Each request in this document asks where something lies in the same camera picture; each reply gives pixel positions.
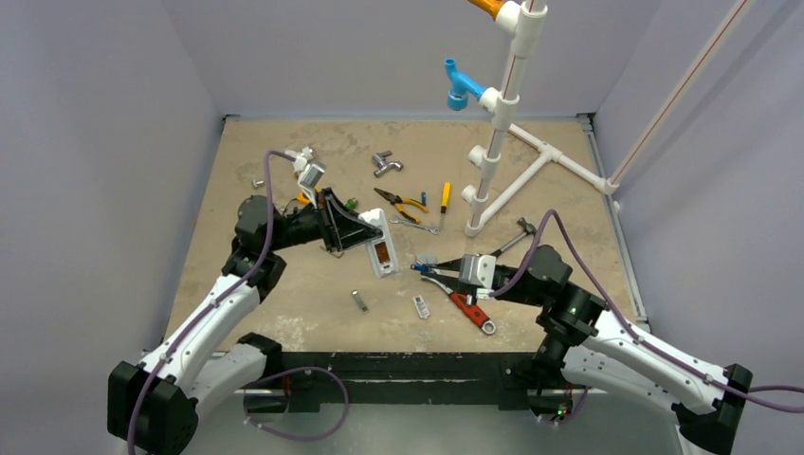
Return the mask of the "white remote control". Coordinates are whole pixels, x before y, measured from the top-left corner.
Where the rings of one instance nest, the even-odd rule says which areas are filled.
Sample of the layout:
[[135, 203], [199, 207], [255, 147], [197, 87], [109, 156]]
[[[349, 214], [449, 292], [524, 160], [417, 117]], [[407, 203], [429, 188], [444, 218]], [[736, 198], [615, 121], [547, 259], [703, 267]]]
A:
[[400, 270], [400, 264], [390, 233], [389, 220], [384, 210], [377, 208], [362, 211], [358, 218], [374, 228], [379, 228], [381, 231], [381, 235], [377, 239], [366, 244], [375, 276], [383, 279], [397, 273]]

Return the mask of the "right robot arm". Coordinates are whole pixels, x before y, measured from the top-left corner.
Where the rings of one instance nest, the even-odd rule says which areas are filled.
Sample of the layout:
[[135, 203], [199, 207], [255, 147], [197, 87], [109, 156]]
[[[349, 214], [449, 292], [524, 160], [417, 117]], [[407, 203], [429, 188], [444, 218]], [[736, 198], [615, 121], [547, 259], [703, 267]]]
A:
[[479, 300], [500, 288], [500, 300], [538, 307], [544, 339], [529, 371], [536, 387], [564, 381], [626, 396], [668, 417], [694, 446], [732, 452], [752, 373], [739, 364], [700, 360], [621, 320], [605, 301], [571, 282], [572, 268], [551, 246], [536, 249], [519, 279], [515, 267], [480, 254], [415, 270], [449, 290], [480, 328], [491, 320]]

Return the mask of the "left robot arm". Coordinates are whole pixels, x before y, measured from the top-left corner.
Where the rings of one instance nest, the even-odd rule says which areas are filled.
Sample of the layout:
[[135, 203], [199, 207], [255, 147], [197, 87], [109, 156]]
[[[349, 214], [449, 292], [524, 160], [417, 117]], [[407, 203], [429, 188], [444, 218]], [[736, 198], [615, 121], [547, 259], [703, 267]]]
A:
[[243, 336], [224, 356], [213, 352], [268, 297], [286, 268], [279, 251], [321, 241], [329, 253], [366, 246], [395, 253], [383, 209], [348, 209], [325, 188], [301, 209], [283, 213], [270, 195], [252, 195], [237, 209], [231, 251], [211, 290], [178, 328], [135, 363], [121, 361], [108, 376], [108, 432], [128, 454], [180, 454], [201, 420], [229, 395], [255, 383], [285, 386], [298, 368], [280, 344]]

